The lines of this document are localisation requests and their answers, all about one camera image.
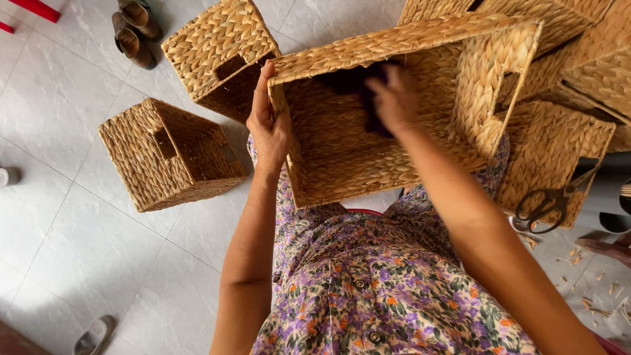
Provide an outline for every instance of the scissors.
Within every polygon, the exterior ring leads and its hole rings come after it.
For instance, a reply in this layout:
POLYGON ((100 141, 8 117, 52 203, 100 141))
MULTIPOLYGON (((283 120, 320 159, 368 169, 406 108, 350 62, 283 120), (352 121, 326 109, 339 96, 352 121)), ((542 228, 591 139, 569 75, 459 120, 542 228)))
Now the scissors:
POLYGON ((565 185, 565 187, 560 189, 541 189, 530 191, 517 205, 517 208, 515 209, 515 218, 521 221, 528 221, 528 231, 535 234, 543 234, 556 229, 558 226, 561 225, 561 223, 565 221, 565 218, 567 216, 567 204, 570 201, 570 197, 572 197, 572 194, 577 189, 582 187, 583 184, 588 182, 594 175, 596 175, 598 169, 600 169, 600 165, 575 178, 569 184, 565 185), (526 218, 521 218, 521 210, 524 204, 528 201, 529 198, 541 193, 544 194, 543 201, 526 218), (561 212, 561 218, 559 218, 557 223, 555 223, 554 226, 546 229, 545 231, 534 232, 534 223, 540 218, 554 211, 561 212))

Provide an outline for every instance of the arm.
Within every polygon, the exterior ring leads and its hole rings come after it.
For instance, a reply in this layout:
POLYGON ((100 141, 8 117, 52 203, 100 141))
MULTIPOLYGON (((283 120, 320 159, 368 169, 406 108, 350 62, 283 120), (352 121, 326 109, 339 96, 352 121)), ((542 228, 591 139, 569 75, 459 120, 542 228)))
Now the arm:
POLYGON ((463 264, 517 320, 543 354, 606 353, 567 306, 506 216, 478 183, 425 134, 416 90, 397 66, 369 79, 384 125, 409 153, 463 264))
POLYGON ((221 270, 219 310, 210 354, 248 354, 271 304, 276 186, 291 145, 291 120, 268 111, 268 61, 254 92, 247 127, 256 143, 258 163, 252 187, 221 270))

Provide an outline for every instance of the scissors handle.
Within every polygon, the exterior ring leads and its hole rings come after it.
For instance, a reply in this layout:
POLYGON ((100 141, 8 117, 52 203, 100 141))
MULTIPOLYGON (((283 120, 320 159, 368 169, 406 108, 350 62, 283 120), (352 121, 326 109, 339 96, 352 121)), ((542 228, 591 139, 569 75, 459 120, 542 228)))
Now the scissors handle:
POLYGON ((547 233, 552 231, 553 229, 556 229, 558 226, 561 225, 561 223, 563 223, 563 221, 565 221, 565 218, 567 216, 567 202, 569 201, 568 198, 564 197, 563 195, 563 190, 534 190, 534 191, 530 191, 529 193, 526 194, 526 196, 524 196, 524 198, 522 198, 522 200, 519 202, 519 204, 517 205, 517 208, 515 209, 515 218, 517 220, 521 220, 521 221, 527 221, 528 222, 528 230, 532 233, 535 234, 543 234, 543 233, 547 233), (544 197, 543 197, 543 201, 526 217, 526 218, 522 218, 521 217, 521 211, 522 208, 524 207, 524 204, 526 203, 526 201, 528 201, 532 196, 539 194, 539 193, 543 193, 544 197), (552 203, 552 205, 548 208, 546 208, 546 206, 550 203, 550 202, 554 202, 552 203), (546 215, 548 215, 549 213, 558 210, 559 212, 561 212, 561 218, 559 218, 559 220, 557 221, 557 223, 554 224, 554 226, 551 226, 550 228, 544 230, 544 231, 539 231, 539 232, 535 232, 533 231, 533 224, 540 218, 545 217, 546 215))

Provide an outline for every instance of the hand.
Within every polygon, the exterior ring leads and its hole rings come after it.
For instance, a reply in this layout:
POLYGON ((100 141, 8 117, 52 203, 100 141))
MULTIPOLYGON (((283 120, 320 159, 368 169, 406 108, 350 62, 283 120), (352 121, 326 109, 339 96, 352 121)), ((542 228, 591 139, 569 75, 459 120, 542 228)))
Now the hand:
POLYGON ((385 64, 388 84, 378 78, 366 79, 366 86, 376 95, 375 110, 384 126, 397 138, 409 129, 422 128, 417 119, 418 94, 412 77, 398 65, 385 64))
POLYGON ((278 114, 273 120, 268 97, 268 80, 274 76, 274 63, 265 62, 254 91, 252 112, 245 123, 252 132, 258 162, 257 171, 280 174, 280 169, 292 146, 292 120, 289 112, 278 114))

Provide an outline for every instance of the brown leather shoe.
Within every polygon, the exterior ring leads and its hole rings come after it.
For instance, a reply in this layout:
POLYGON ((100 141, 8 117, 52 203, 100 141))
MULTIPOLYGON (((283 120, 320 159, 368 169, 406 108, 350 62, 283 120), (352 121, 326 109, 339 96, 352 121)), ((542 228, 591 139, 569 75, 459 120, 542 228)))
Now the brown leather shoe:
POLYGON ((136 27, 148 40, 158 42, 162 39, 162 28, 144 0, 118 0, 118 2, 119 11, 125 20, 136 27))
POLYGON ((125 20, 120 12, 112 15, 116 47, 124 53, 132 63, 140 68, 151 70, 157 61, 153 53, 140 41, 139 33, 125 20))

